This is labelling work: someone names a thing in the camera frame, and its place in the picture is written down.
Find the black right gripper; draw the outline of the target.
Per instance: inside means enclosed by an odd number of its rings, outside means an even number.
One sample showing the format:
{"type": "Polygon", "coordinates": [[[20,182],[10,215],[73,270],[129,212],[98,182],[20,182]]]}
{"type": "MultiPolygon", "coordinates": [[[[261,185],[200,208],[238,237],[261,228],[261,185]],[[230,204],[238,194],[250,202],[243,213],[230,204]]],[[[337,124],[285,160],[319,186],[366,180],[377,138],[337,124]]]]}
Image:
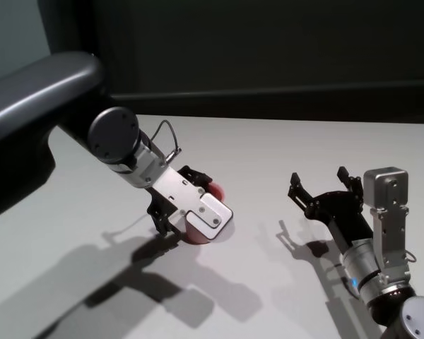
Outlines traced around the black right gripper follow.
{"type": "Polygon", "coordinates": [[[338,250],[346,253],[353,242],[372,238],[373,232],[362,215],[361,178],[349,175],[345,167],[339,167],[337,177],[348,191],[332,191],[313,197],[303,187],[297,172],[294,172],[290,178],[288,197],[307,219],[325,224],[338,250]]]}

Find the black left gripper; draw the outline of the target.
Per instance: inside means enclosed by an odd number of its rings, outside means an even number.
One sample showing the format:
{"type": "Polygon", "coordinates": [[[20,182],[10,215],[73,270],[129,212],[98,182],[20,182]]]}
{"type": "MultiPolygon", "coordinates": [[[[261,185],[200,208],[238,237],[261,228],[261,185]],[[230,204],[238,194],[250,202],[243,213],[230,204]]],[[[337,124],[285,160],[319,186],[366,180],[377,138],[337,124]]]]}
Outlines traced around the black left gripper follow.
{"type": "MultiPolygon", "coordinates": [[[[178,173],[194,186],[203,189],[208,189],[209,184],[213,182],[207,174],[196,171],[187,165],[179,169],[178,173]]],[[[169,218],[176,211],[177,207],[169,198],[158,192],[151,192],[151,202],[147,208],[147,213],[154,218],[155,228],[160,236],[166,237],[170,232],[179,234],[179,230],[169,221],[169,218]]]]}

